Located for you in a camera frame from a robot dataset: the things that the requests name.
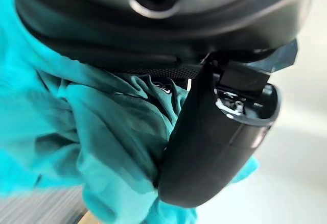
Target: crumpled cloth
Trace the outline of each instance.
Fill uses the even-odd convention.
[[[187,92],[59,55],[24,29],[13,0],[0,0],[0,16],[0,195],[83,185],[103,223],[196,223],[152,185]]]

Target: small metal part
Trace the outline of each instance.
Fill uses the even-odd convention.
[[[168,18],[180,9],[179,0],[129,0],[129,5],[138,14],[153,19]]]
[[[244,108],[244,103],[241,102],[241,101],[236,101],[235,102],[235,110],[240,112],[240,113],[243,113],[243,108]]]

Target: black mesh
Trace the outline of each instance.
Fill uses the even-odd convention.
[[[160,69],[128,69],[120,68],[112,72],[130,74],[149,74],[154,78],[194,79],[199,72],[196,68],[160,68]]]

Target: curved plastic part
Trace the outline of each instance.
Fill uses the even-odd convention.
[[[206,65],[185,101],[166,150],[158,180],[160,198],[184,208],[197,207],[219,193],[247,162],[279,113],[273,86],[270,118],[242,119],[219,109]]]
[[[175,55],[187,62],[198,53],[284,45],[303,25],[311,0],[238,0],[207,12],[164,20],[91,0],[15,2],[27,25],[47,38],[124,52]]]

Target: black plastic housing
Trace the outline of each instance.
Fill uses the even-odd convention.
[[[290,42],[310,1],[237,0],[201,14],[148,19],[91,0],[15,0],[27,29],[62,55],[112,72],[171,78],[195,78],[208,52]]]

